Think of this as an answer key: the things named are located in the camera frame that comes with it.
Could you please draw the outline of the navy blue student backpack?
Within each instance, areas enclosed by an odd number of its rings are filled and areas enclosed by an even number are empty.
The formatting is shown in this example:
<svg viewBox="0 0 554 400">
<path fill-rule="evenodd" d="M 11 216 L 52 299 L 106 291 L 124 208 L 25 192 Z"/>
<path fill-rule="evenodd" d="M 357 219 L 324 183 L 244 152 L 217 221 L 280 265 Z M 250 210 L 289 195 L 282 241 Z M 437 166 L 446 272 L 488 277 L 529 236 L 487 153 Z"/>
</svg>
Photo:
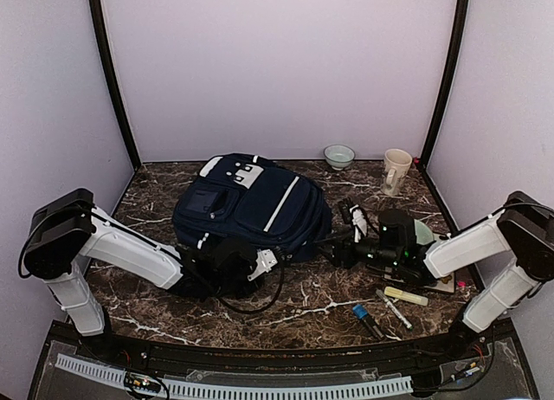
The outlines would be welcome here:
<svg viewBox="0 0 554 400">
<path fill-rule="evenodd" d="M 332 211 L 310 178 L 259 155 L 230 153 L 199 170 L 178 199 L 172 224 L 178 241 L 192 248 L 241 238 L 309 261 L 332 231 Z"/>
</svg>

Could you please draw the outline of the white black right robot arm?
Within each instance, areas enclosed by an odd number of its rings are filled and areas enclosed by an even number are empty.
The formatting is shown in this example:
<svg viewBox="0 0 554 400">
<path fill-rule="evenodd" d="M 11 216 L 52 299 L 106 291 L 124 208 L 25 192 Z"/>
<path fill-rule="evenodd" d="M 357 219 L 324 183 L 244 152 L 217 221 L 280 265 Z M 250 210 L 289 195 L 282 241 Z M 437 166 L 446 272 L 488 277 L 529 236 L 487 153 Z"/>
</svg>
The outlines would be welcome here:
<svg viewBox="0 0 554 400">
<path fill-rule="evenodd" d="M 341 201 L 339 208 L 351 232 L 330 240 L 327 258 L 337 267 L 363 262 L 410 285 L 426 287 L 493 255 L 512 254 L 510 263 L 450 326 L 441 351 L 451 360 L 463 358 L 473 349 L 476 335 L 553 279 L 553 210 L 522 191 L 513 192 L 478 222 L 425 244 L 417 241 L 415 218 L 403 210 L 382 211 L 373 226 L 350 199 Z"/>
</svg>

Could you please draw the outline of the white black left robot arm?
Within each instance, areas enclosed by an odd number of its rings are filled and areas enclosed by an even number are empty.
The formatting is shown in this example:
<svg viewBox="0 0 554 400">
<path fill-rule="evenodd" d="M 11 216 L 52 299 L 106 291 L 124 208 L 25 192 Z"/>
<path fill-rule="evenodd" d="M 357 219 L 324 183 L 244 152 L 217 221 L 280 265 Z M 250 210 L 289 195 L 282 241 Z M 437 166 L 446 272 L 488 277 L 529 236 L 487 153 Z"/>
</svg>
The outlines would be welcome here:
<svg viewBox="0 0 554 400">
<path fill-rule="evenodd" d="M 21 278 L 47 284 L 89 349 L 104 362 L 122 354 L 121 341 L 94 298 L 77 261 L 93 258 L 182 298 L 243 298 L 263 284 L 255 277 L 258 254 L 241 240 L 224 240 L 209 253 L 174 248 L 115 221 L 79 188 L 38 209 L 18 260 Z"/>
</svg>

